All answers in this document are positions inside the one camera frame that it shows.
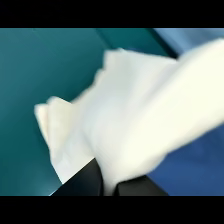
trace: cloth fold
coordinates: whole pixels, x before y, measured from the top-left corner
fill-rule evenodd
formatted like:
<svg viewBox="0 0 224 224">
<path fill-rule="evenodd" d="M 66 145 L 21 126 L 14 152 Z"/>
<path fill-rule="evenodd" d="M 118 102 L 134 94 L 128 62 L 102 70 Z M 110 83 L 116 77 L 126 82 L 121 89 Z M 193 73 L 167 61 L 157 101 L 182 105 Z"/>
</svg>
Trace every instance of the cloth fold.
<svg viewBox="0 0 224 224">
<path fill-rule="evenodd" d="M 223 122 L 224 41 L 179 60 L 107 51 L 95 81 L 71 103 L 53 97 L 35 115 L 65 183 L 94 157 L 105 195 L 153 171 L 167 156 Z"/>
</svg>

